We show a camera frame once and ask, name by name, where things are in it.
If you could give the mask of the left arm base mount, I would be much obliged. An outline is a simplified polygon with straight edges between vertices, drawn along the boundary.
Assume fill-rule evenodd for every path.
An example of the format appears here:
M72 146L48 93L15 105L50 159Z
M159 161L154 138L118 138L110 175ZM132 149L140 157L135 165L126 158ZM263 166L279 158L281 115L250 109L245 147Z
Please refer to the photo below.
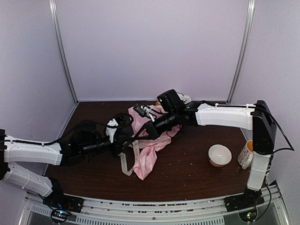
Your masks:
M43 204L47 205L50 209L60 209L67 212L80 213L83 207L84 200L80 197L69 195L55 196L55 197L42 197Z

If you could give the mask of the cream printed ribbon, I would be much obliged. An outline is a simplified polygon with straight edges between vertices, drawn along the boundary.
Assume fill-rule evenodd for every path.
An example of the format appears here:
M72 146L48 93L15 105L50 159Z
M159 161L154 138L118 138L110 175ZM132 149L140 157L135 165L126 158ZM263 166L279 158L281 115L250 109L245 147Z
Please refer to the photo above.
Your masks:
M138 147L138 141L134 141L125 152L120 153L121 170L126 176L131 176L135 160L139 157L141 149Z

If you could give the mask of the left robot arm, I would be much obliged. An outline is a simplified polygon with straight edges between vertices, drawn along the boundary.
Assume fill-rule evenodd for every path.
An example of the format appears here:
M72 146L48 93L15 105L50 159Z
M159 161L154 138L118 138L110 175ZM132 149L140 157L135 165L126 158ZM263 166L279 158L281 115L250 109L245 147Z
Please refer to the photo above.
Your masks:
M68 140L63 138L52 142L34 142L6 135L0 131L0 179L19 185L41 195L57 208L67 204L67 197L55 178L38 175L18 164L18 162L45 163L56 166L73 166L86 158L110 151L118 155L122 145L130 140L130 135L112 119L105 125L103 134L97 130L98 122L84 120L70 131Z

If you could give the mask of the white flower stem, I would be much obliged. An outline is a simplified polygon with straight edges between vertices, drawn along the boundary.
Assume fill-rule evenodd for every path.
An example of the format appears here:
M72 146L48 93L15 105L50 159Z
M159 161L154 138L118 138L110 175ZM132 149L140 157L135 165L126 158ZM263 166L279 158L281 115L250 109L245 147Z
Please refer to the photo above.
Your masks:
M188 104L192 101L192 99L189 95L181 95L180 98L184 104Z

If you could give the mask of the pink wrapping paper sheet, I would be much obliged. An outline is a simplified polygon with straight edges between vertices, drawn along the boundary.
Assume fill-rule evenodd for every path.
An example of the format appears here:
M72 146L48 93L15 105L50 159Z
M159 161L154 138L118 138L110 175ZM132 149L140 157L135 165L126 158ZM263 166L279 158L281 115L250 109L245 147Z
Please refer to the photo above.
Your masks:
M128 113L133 117L132 129L134 134L149 121L146 117L141 117L133 107L128 109ZM180 131L179 125L172 128L171 131L164 132L155 140L139 140L138 147L141 149L139 157L135 160L133 171L137 177L144 180L153 170L157 160L157 152L171 143L171 138Z

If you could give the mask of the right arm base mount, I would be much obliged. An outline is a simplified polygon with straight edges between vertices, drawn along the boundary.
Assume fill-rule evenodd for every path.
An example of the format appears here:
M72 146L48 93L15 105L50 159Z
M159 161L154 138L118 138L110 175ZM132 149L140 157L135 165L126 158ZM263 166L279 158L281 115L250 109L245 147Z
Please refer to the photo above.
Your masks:
M254 197L245 194L233 195L224 199L227 212L253 208L265 202L262 196Z

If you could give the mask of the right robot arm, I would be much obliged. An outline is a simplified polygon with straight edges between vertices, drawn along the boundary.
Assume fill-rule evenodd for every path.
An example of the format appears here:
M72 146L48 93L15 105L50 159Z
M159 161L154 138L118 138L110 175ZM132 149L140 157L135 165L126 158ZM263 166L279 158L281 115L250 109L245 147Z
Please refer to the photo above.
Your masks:
M254 158L240 203L250 207L256 202L270 169L278 128L266 102L258 100L255 104L222 105L203 100L185 104L174 89L162 93L157 99L165 113L154 121L146 122L132 141L155 140L176 125L214 125L251 130Z

